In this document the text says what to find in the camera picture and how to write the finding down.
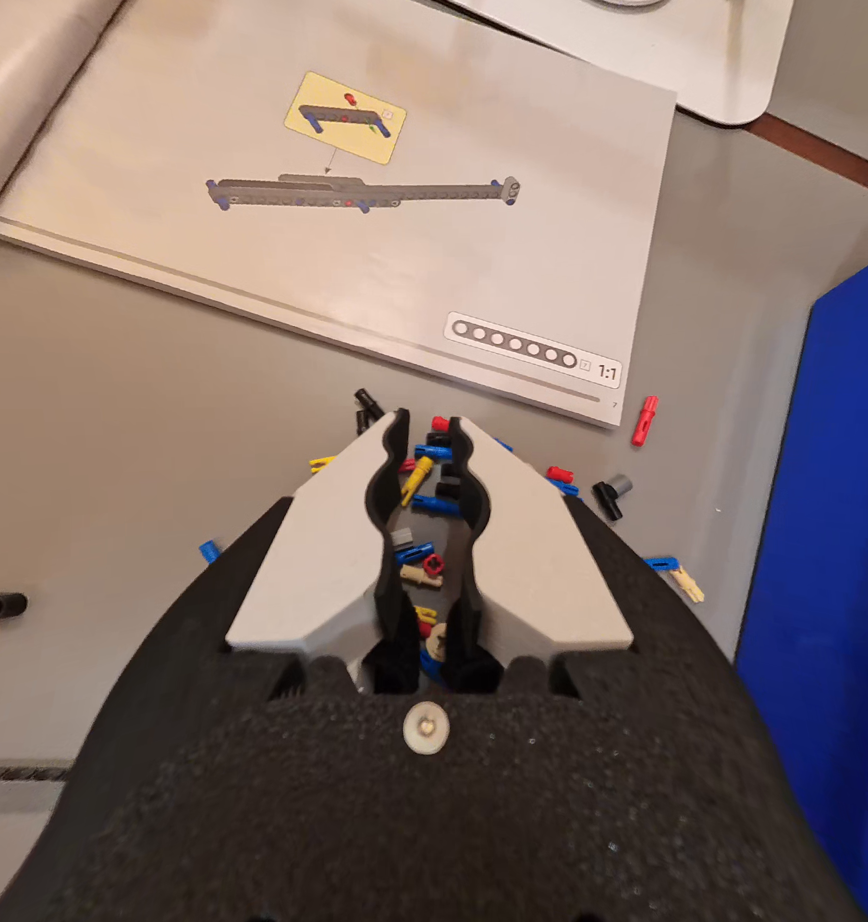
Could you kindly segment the document stand with wooden board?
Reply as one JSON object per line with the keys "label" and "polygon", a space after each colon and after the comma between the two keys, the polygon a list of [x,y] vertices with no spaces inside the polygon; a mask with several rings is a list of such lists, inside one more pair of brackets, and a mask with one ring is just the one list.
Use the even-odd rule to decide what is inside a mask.
{"label": "document stand with wooden board", "polygon": [[792,1],[457,1],[475,17],[675,92],[677,106],[738,127],[768,109]]}

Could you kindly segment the open instruction booklet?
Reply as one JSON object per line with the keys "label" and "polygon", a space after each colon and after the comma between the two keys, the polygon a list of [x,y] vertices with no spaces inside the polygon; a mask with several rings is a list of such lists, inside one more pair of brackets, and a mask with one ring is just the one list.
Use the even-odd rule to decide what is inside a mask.
{"label": "open instruction booklet", "polygon": [[417,2],[105,14],[0,239],[620,425],[673,91]]}

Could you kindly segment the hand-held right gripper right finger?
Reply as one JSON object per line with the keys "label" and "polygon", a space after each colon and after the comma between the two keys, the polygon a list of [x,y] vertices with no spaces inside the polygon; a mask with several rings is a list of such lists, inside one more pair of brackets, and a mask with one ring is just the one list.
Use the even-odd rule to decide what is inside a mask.
{"label": "hand-held right gripper right finger", "polygon": [[459,508],[471,535],[448,616],[443,682],[489,693],[516,659],[624,651],[629,628],[586,539],[576,498],[473,421],[450,421]]}

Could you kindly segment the blue plastic bin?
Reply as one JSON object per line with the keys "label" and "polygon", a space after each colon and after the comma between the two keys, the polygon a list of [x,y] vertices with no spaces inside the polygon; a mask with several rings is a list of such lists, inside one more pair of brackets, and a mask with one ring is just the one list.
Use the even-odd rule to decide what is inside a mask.
{"label": "blue plastic bin", "polygon": [[736,667],[868,916],[868,266],[809,317]]}

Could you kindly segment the pile of colourful lego pins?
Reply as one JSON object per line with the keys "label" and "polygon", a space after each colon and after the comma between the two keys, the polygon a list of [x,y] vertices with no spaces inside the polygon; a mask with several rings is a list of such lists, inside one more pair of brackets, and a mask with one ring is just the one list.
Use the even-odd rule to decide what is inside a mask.
{"label": "pile of colourful lego pins", "polygon": [[[391,518],[389,529],[394,545],[396,566],[405,593],[408,595],[407,587],[410,584],[417,587],[424,586],[431,592],[440,591],[444,582],[451,580],[455,584],[456,591],[452,608],[459,597],[461,565],[471,532],[463,522],[459,508],[460,478],[453,465],[450,421],[438,420],[432,423],[431,434],[438,437],[437,441],[417,446],[408,444],[406,459],[399,469],[402,500]],[[329,463],[315,465],[313,476]],[[564,481],[560,474],[539,475],[561,490],[565,496],[581,501],[588,509],[588,513],[577,515],[578,528],[586,539],[617,605],[634,634],[632,646],[624,651],[569,654],[599,655],[602,661],[612,659],[612,662],[617,663],[624,660],[628,664],[631,664],[634,659],[650,664],[655,655],[676,655],[677,661],[683,662],[685,647],[683,634],[687,632],[693,641],[703,636],[699,624],[686,605],[680,602],[670,589],[666,588],[663,580],[654,573],[646,561],[637,557],[611,529],[602,524],[601,519],[591,512],[581,500],[576,487]],[[288,498],[283,517],[292,498],[293,496]],[[236,614],[247,591],[242,597]],[[450,612],[441,619],[440,623],[430,627],[430,634],[425,640],[420,635],[419,620],[416,618],[417,687],[420,681],[418,675],[422,671],[422,666],[419,664],[419,659],[422,657],[421,644],[425,643],[428,648],[425,657],[432,662],[437,673],[435,682],[448,688],[442,680],[441,666],[446,659],[445,642]],[[225,634],[236,614],[228,621]],[[235,655],[269,653],[233,652],[225,642],[225,635],[223,645],[229,653]],[[518,658],[503,672],[501,680],[517,660],[533,660],[539,666],[552,668],[556,661],[569,654],[561,655],[549,666],[529,657]]]}

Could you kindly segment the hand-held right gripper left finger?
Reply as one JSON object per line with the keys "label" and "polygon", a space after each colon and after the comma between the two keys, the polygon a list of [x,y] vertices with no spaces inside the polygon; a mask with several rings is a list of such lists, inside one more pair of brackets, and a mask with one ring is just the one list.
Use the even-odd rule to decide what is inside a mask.
{"label": "hand-held right gripper left finger", "polygon": [[417,619],[390,521],[410,414],[386,413],[293,495],[225,642],[233,652],[331,656],[372,692],[417,691]]}

